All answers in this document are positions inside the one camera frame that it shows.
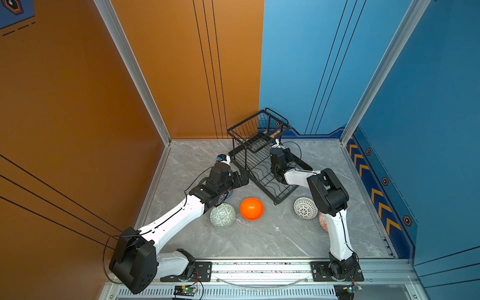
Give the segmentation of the black wire dish rack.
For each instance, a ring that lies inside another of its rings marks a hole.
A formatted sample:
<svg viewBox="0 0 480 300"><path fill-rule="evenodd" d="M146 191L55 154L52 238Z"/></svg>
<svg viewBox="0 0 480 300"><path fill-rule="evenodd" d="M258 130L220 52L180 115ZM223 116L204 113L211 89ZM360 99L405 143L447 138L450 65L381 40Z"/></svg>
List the black wire dish rack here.
<svg viewBox="0 0 480 300"><path fill-rule="evenodd" d="M270 108L247 117L227 129L232 138L232 162L247 171L248 178L259 187L275 205L282 203L296 186L278 182L271 172L270 149L291 129L289 121Z"/></svg>

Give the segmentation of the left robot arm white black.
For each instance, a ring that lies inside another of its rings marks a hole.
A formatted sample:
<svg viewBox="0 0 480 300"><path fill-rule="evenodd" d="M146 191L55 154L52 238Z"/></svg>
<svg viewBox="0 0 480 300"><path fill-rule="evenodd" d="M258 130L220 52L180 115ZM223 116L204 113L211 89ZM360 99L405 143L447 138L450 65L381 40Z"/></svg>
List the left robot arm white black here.
<svg viewBox="0 0 480 300"><path fill-rule="evenodd" d="M132 294L160 278L176 276L187 281L195 275L196 260L189 252L161 250L184 227L219 206L230 191L249 183L246 170L233 171L227 161L217 161L209 172L165 215L140 229L129 227L117 237L109 270Z"/></svg>

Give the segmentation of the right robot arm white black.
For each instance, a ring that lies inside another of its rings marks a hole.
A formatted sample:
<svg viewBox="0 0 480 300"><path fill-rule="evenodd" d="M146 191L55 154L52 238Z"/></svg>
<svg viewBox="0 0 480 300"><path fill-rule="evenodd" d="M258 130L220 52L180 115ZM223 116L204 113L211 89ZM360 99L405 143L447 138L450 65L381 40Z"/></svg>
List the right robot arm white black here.
<svg viewBox="0 0 480 300"><path fill-rule="evenodd" d="M329 269L335 280L354 280L360 270L359 257L353 251L346 221L349 195L334 171L297 170L287 147L270 150L271 172L285 185L309 188L317 209L324 215L329 235Z"/></svg>

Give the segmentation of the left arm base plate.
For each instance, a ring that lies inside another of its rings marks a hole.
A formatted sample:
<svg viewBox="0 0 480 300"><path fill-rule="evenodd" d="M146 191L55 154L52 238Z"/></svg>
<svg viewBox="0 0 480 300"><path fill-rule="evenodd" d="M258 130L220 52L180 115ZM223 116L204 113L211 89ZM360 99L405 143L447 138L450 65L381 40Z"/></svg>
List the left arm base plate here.
<svg viewBox="0 0 480 300"><path fill-rule="evenodd" d="M160 279L163 283L193 283L196 280L200 280L202 283L210 282L212 275L212 262L196 262L194 270L188 277L182 276L166 276Z"/></svg>

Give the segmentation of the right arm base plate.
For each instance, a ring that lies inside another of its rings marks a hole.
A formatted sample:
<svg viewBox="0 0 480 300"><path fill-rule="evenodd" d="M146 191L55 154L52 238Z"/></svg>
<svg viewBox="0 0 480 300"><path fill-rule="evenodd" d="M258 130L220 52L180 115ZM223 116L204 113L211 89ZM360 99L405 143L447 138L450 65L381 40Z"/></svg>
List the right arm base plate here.
<svg viewBox="0 0 480 300"><path fill-rule="evenodd" d="M339 264L331 266L327 261L310 262L311 273L315 282L363 282L365 277L359 264L345 269Z"/></svg>

